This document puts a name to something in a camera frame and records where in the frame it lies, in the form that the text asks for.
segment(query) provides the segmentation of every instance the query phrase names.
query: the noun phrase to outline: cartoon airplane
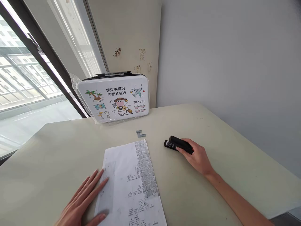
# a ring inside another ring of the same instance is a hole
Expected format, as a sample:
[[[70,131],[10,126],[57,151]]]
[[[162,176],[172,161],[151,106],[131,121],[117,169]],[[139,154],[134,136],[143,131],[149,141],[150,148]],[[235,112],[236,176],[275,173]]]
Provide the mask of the cartoon airplane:
[[[142,87],[140,89],[132,89],[133,91],[135,91],[134,94],[132,94],[134,97],[136,97],[137,94],[139,94],[139,96],[141,97],[141,90],[142,90]]]

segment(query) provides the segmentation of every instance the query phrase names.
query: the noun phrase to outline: wall stain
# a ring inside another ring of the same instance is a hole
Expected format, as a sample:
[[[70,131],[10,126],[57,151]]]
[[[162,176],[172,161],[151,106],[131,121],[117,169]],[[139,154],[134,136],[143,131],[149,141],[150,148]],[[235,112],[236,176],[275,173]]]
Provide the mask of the wall stain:
[[[140,60],[144,60],[145,49],[139,49],[140,51]]]
[[[121,54],[121,48],[118,48],[118,50],[115,51],[114,57],[119,57]]]
[[[141,67],[140,67],[140,65],[134,67],[134,69],[135,69],[136,74],[141,74]]]
[[[148,70],[148,72],[150,72],[150,71],[151,71],[151,62],[148,63],[147,66],[148,66],[148,69],[147,69],[147,70]]]

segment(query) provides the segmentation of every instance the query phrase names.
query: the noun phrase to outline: table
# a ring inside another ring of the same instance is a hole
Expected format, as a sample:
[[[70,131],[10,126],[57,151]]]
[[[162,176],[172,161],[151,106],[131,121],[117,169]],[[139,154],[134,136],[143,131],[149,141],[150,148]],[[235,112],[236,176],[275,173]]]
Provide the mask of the table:
[[[146,137],[137,138],[136,130]],[[241,225],[211,184],[163,146],[171,135],[203,145],[214,169],[266,217],[301,206],[299,178],[202,105],[185,104],[114,125],[92,118],[46,124],[0,167],[0,225],[53,225],[82,181],[102,166],[106,148],[144,138],[169,226]]]

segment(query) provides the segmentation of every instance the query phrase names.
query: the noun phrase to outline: cartoon suitcase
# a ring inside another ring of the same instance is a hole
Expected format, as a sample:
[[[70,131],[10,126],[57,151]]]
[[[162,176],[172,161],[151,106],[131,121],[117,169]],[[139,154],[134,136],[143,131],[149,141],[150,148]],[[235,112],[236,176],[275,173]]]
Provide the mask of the cartoon suitcase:
[[[123,120],[149,113],[149,83],[143,74],[97,74],[80,81],[76,88],[88,113],[97,122]],[[107,117],[99,112],[108,112]]]

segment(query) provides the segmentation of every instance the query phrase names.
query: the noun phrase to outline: paper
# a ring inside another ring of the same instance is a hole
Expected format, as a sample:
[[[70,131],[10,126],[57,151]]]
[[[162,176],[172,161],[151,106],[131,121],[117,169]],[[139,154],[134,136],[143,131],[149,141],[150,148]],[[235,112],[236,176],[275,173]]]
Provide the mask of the paper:
[[[94,215],[109,214],[101,226],[167,225],[146,140],[106,149],[103,168],[110,179]]]

